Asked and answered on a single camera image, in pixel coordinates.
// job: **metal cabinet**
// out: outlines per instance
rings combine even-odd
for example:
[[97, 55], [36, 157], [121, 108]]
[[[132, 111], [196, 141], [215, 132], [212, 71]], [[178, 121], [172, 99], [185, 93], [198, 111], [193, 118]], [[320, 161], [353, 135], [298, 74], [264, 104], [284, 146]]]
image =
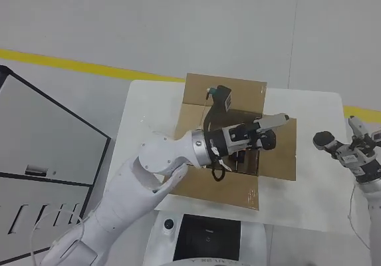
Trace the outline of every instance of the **metal cabinet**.
[[[29, 234], [46, 211], [84, 213], [109, 141], [0, 66], [0, 264], [29, 254]], [[75, 223], [70, 215], [50, 215], [35, 232], [35, 250]]]

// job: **box flap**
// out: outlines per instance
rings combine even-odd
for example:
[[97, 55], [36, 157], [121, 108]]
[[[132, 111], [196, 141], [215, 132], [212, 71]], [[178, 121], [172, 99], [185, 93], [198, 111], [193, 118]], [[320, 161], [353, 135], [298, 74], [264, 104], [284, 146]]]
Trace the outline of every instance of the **box flap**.
[[[231, 89], [231, 109], [262, 113], [264, 108], [266, 82], [224, 78], [221, 76], [206, 76], [188, 74], [184, 88], [183, 103], [205, 105], [207, 88], [217, 88], [218, 85]], [[212, 105], [209, 97], [207, 106]]]
[[297, 119], [278, 127], [276, 148], [259, 153], [258, 175], [295, 181], [297, 179]]
[[188, 174], [171, 192], [175, 195], [258, 209], [258, 177], [228, 172], [217, 182], [210, 169], [189, 166]]

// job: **robotic arm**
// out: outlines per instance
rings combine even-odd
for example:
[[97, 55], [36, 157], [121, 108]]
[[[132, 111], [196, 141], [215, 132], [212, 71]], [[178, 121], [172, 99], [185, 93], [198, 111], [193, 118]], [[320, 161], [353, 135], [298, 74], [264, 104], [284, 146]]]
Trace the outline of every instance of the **robotic arm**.
[[381, 147], [381, 130], [370, 137], [357, 117], [351, 116], [348, 123], [354, 133], [351, 144], [335, 140], [327, 131], [317, 133], [313, 143], [316, 148], [328, 152], [333, 159], [353, 173], [357, 186], [368, 200], [370, 256], [372, 265], [377, 266], [381, 265], [381, 164], [376, 160], [374, 148]]
[[[180, 140], [158, 135], [141, 144], [138, 155], [116, 172], [98, 207], [84, 220], [82, 238], [77, 225], [52, 244], [41, 265], [104, 265], [120, 234], [174, 189], [187, 173], [188, 164], [200, 168], [223, 164], [221, 158], [236, 151], [270, 150], [276, 142], [273, 130], [288, 120], [286, 114], [276, 114], [250, 124], [192, 130]], [[162, 184], [154, 174], [170, 178]]]

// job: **open cardboard box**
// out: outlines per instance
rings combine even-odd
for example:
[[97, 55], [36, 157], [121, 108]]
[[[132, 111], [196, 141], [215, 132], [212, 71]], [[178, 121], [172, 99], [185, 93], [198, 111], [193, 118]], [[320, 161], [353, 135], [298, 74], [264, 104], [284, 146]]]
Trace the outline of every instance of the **open cardboard box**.
[[[223, 85], [231, 89], [231, 107], [224, 119], [211, 124], [211, 129], [252, 122], [263, 113], [266, 82], [188, 74], [184, 89], [183, 104], [176, 126], [175, 138], [180, 139], [188, 130], [201, 125], [212, 99], [206, 101], [207, 88]], [[211, 169], [189, 167], [185, 178], [172, 191], [173, 194], [258, 209], [258, 176], [284, 180], [295, 180], [297, 149], [297, 120], [291, 118], [284, 126], [275, 130], [277, 144], [274, 150], [250, 151], [245, 163], [237, 171], [227, 172], [220, 182], [214, 180]], [[235, 170], [234, 162], [224, 158]]]

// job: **gray floor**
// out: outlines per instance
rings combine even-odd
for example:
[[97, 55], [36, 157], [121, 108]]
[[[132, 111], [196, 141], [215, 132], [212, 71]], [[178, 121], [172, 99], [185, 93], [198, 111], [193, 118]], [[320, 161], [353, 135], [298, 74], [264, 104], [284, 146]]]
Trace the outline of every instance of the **gray floor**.
[[381, 110], [381, 1], [0, 0], [0, 47], [338, 92]]

